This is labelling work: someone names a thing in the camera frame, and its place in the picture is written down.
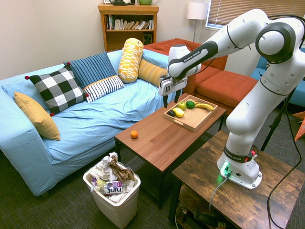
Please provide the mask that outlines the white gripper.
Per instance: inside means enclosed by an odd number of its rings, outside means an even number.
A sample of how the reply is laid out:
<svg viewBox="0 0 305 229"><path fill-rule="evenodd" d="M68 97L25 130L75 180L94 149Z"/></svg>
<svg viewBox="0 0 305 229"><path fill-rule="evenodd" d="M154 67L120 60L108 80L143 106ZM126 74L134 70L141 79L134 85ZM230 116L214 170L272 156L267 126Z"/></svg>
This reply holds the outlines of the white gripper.
<svg viewBox="0 0 305 229"><path fill-rule="evenodd" d="M174 102L177 103L181 94L181 89L187 85L187 78L174 81L172 77L163 75L160 77L159 94L163 96L163 106L168 106L168 94L176 92Z"/></svg>

